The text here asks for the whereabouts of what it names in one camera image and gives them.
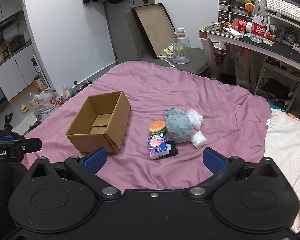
person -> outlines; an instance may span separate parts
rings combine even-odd
[[[0,130],[0,136],[12,136],[14,140],[25,138],[6,130]],[[27,168],[21,162],[0,163],[0,239],[3,239],[17,228],[10,215],[8,203],[13,191],[27,171]]]

keyboard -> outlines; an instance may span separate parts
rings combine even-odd
[[[300,22],[300,7],[284,0],[267,0],[266,9]]]

black shoe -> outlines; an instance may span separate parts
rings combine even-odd
[[[10,123],[12,120],[13,113],[7,114],[5,117],[5,123]]]
[[[5,123],[3,129],[6,131],[11,131],[13,129],[13,126],[9,123]]]

gray plush toy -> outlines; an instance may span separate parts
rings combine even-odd
[[[171,140],[176,143],[190,141],[193,135],[193,128],[189,117],[178,108],[166,110],[166,126]]]

gray chair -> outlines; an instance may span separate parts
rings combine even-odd
[[[155,63],[157,65],[165,67],[171,67],[166,61],[161,59],[155,59],[151,56],[151,53],[148,50],[148,47],[143,39],[143,36],[133,16],[132,11],[125,11],[125,15],[127,18],[133,42],[137,49],[139,60],[149,63]],[[172,60],[170,62],[173,65],[175,65],[175,67],[179,70],[187,71],[196,75],[203,74],[208,69],[208,64],[205,60],[203,49],[190,48],[189,55],[191,57],[191,60],[187,64],[175,64],[172,62]]]

